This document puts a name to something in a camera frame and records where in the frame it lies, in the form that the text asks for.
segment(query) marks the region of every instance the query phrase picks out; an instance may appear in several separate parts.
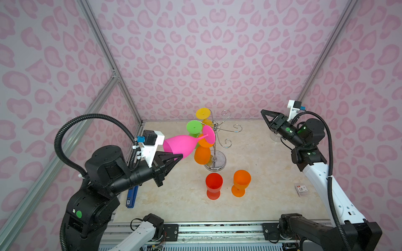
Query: glass base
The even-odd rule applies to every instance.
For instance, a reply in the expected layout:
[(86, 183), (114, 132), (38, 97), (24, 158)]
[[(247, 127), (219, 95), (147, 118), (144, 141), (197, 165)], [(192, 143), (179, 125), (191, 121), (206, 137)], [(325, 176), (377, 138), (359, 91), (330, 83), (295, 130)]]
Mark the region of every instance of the glass base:
[(204, 166), (212, 172), (218, 172), (226, 166), (226, 157), (223, 152), (217, 150), (216, 158), (214, 158), (213, 151), (211, 151), (211, 159)]

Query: blue connector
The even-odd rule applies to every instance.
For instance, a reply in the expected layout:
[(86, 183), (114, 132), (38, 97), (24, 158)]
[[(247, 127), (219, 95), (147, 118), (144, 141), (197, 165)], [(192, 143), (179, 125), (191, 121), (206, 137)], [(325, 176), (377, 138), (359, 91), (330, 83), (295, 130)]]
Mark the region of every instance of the blue connector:
[(145, 142), (145, 137), (144, 136), (137, 136), (137, 141), (138, 141), (138, 143), (144, 143)]
[(135, 186), (133, 189), (129, 189), (127, 192), (127, 201), (126, 207), (133, 208), (135, 203), (135, 198), (137, 197), (138, 186)]

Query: metal stand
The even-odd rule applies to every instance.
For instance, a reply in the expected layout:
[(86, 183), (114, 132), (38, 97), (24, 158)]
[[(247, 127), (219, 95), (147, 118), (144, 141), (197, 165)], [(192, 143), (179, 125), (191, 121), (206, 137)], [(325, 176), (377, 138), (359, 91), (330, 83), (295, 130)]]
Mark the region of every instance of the metal stand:
[(233, 125), (233, 127), (237, 129), (236, 131), (222, 129), (221, 125), (225, 121), (227, 121), (228, 118), (230, 118), (232, 113), (230, 111), (228, 111), (228, 110), (223, 110), (222, 113), (221, 113), (222, 116), (225, 116), (227, 114), (229, 114), (229, 116), (222, 123), (218, 123), (217, 121), (215, 121), (213, 119), (213, 113), (211, 111), (211, 115), (212, 115), (212, 125), (211, 125), (211, 127), (212, 127), (213, 131), (215, 132), (215, 143), (213, 145), (213, 153), (211, 153), (211, 160), (207, 164), (205, 164), (204, 166), (205, 166), (206, 169), (208, 169), (208, 170), (210, 170), (212, 172), (218, 172), (218, 171), (222, 170), (226, 166), (226, 157), (223, 154), (223, 152), (216, 150), (216, 141), (218, 141), (218, 143), (223, 148), (229, 148), (229, 147), (232, 146), (232, 141), (230, 139), (225, 139), (225, 145), (223, 145), (221, 143), (221, 141), (219, 140), (218, 132), (220, 130), (223, 130), (223, 131), (227, 131), (227, 132), (238, 133), (238, 132), (241, 132), (243, 130), (242, 126), (239, 125), (239, 124), (234, 124)]

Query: wall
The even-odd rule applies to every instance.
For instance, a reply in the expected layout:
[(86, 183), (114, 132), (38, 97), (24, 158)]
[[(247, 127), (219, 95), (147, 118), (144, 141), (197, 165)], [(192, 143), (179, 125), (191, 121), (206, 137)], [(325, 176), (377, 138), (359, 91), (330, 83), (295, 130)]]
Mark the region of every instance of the wall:
[[(121, 121), (132, 133), (138, 128), (123, 93), (117, 86), (99, 113)], [(106, 120), (94, 120), (71, 155), (71, 160), (84, 167), (92, 153), (105, 145), (117, 145), (127, 157), (131, 141), (116, 125)], [(59, 230), (70, 197), (78, 191), (82, 179), (78, 171), (64, 166), (40, 204), (28, 220), (11, 251), (52, 251), (60, 249)]]
[(142, 119), (286, 110), (346, 0), (90, 0)]
[(304, 99), (331, 128), (338, 183), (387, 251), (402, 248), (400, 13), (400, 1), (361, 1)]
[(0, 3), (0, 228), (111, 76), (74, 0)]

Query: marble tabletop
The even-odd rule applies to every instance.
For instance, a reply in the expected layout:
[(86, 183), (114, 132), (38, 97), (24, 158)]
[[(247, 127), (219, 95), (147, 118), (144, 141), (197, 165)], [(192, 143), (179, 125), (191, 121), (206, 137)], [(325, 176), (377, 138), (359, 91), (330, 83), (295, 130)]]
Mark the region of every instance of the marble tabletop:
[[(147, 122), (145, 129), (162, 131), (166, 139), (186, 134), (187, 122)], [(217, 146), (227, 158), (226, 167), (218, 173), (224, 183), (221, 196), (210, 200), (205, 178), (210, 171), (194, 161), (194, 152), (181, 160), (165, 177), (163, 186), (153, 180), (138, 189), (134, 208), (125, 206), (127, 191), (121, 194), (120, 206), (113, 222), (130, 222), (153, 213), (165, 222), (200, 221), (249, 221), (278, 220), (284, 213), (300, 213), (308, 219), (328, 219), (329, 216), (312, 184), (291, 161), (290, 150), (274, 142), (263, 120), (228, 120), (225, 127), (232, 129), (240, 124), (243, 131), (220, 131), (221, 142), (229, 138), (230, 148)], [(233, 196), (233, 174), (246, 170), (252, 180), (246, 194)], [(295, 183), (304, 183), (309, 190), (307, 197), (299, 197)]]

